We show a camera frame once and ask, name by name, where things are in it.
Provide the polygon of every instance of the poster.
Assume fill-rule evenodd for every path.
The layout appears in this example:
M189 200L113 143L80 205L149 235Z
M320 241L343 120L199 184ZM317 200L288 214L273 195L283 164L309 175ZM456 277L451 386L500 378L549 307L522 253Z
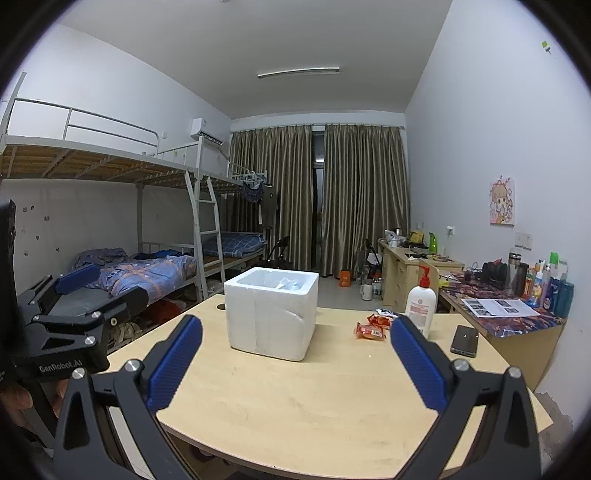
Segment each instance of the poster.
M502 176L491 183L491 225L515 225L515 183L511 177Z

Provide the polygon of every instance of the brown curtain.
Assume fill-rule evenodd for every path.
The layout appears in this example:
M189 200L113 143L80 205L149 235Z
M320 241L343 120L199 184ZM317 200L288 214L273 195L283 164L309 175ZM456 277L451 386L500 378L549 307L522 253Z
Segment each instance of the brown curtain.
M230 160L256 172L267 171L277 190L279 214L271 231L270 247L289 235L285 258L296 270L311 268L312 245L312 128L264 128L236 132ZM260 232L258 205L234 195L228 227L236 232Z
M327 125L320 275L353 270L365 238L408 232L407 169L398 127Z

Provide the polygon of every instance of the red snack packet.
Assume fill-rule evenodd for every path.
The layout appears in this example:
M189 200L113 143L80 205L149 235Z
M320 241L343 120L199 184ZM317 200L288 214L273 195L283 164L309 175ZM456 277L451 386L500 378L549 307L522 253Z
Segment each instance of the red snack packet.
M361 325L357 322L357 326L353 331L357 338L368 338L370 340L382 340L386 339L384 330L378 325Z
M378 315L377 313L372 313L368 317L368 322L370 325L379 326L381 328L385 328L390 330L390 325L392 325L392 319L389 317L384 317L383 315Z
M375 313L372 313L368 317L370 325L378 325L386 330L390 330L392 322L398 317L395 313L389 310L376 309Z

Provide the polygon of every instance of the bed sheet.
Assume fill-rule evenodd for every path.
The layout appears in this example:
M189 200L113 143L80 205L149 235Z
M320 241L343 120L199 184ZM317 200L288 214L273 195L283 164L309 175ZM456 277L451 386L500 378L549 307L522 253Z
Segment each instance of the bed sheet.
M101 288L113 296L141 287L148 292L148 304L151 304L180 288L195 275L196 268L195 257L188 255L124 261L101 268L98 281L88 287Z
M242 258L260 250L267 244L262 233L222 232L222 255L224 257ZM203 243L203 255L217 258L217 239L208 238Z

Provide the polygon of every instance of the styrofoam box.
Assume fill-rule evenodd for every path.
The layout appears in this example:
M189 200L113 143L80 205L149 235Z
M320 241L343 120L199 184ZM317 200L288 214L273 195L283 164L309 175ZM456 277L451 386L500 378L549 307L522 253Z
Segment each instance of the styrofoam box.
M298 290L277 288L287 278ZM312 339L318 273L255 267L224 283L230 346L300 361Z

